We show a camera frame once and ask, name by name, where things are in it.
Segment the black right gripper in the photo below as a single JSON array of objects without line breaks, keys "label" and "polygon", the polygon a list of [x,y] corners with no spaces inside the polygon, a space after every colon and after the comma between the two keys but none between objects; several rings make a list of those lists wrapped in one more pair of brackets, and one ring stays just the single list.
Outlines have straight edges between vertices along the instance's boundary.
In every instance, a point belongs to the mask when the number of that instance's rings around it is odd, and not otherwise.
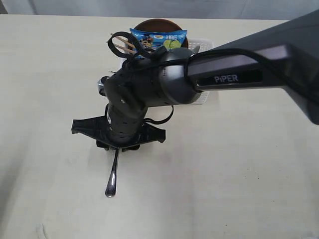
[{"label": "black right gripper", "polygon": [[106,151],[124,147],[122,151],[136,151],[140,145],[166,140],[166,131],[145,122],[147,109],[138,118],[125,116],[111,103],[106,105],[103,116],[73,120],[71,132],[80,133],[96,141],[98,148]]}]

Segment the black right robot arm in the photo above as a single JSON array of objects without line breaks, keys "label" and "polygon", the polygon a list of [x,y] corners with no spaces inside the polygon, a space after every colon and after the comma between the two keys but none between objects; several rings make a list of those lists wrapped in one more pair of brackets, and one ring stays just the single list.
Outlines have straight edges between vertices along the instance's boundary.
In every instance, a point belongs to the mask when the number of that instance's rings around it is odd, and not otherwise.
[{"label": "black right robot arm", "polygon": [[148,108],[187,105],[205,91],[283,88],[309,120],[319,122],[319,13],[193,53],[187,48],[143,49],[128,32],[117,32],[136,47],[135,54],[110,50],[124,58],[121,68],[100,80],[107,97],[105,114],[75,119],[73,134],[96,140],[99,147],[131,149],[165,141],[159,121],[146,118]]}]

